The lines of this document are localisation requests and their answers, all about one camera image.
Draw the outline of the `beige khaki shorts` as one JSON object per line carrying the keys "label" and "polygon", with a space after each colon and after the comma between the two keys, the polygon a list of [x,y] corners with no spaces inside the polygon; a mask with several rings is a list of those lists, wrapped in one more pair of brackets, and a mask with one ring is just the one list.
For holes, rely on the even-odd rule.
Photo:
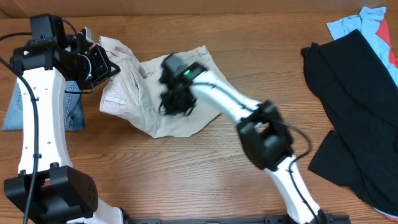
{"label": "beige khaki shorts", "polygon": [[101,112],[126,119],[155,139],[166,136],[189,138],[220,114],[209,104],[199,101],[189,116],[163,115],[159,112],[160,94],[166,87],[159,78],[162,74],[160,64],[165,56],[140,62],[132,50],[117,39],[101,36],[99,44],[110,61],[121,69],[103,89]]}

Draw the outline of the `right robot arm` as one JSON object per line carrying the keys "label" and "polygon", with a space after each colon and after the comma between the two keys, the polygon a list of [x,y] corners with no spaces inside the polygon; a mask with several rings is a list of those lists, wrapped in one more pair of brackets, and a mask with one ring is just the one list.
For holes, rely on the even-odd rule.
{"label": "right robot arm", "polygon": [[188,65],[175,54],[161,63],[159,81],[167,89],[159,108],[165,114],[190,115],[197,101],[204,101],[235,125],[246,157],[267,172],[287,207],[291,223],[327,223],[324,211],[310,195],[297,167],[290,132],[276,106],[251,99],[198,62]]}

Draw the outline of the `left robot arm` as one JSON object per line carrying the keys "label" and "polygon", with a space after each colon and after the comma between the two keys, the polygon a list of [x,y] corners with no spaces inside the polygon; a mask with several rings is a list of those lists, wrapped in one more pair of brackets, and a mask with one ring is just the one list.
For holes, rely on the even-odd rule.
{"label": "left robot arm", "polygon": [[23,149],[18,175],[4,181],[4,193],[24,222],[130,223],[123,209],[99,198],[91,176],[73,167],[64,128],[66,82],[76,82],[79,95],[92,94],[120,68],[89,29],[68,35],[66,24],[51,14],[32,16],[30,41],[5,63],[21,91]]}

